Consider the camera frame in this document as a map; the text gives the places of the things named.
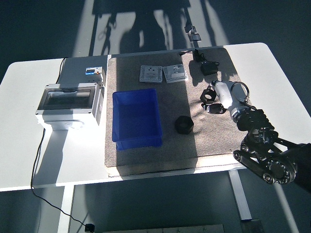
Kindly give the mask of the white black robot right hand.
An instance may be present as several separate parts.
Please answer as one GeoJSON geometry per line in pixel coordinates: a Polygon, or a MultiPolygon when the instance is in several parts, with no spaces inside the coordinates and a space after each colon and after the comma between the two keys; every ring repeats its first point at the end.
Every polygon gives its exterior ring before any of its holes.
{"type": "Polygon", "coordinates": [[[245,93],[241,82],[214,81],[202,92],[200,100],[206,112],[224,114],[228,110],[233,117],[248,107],[248,97],[248,88],[245,93]]]}

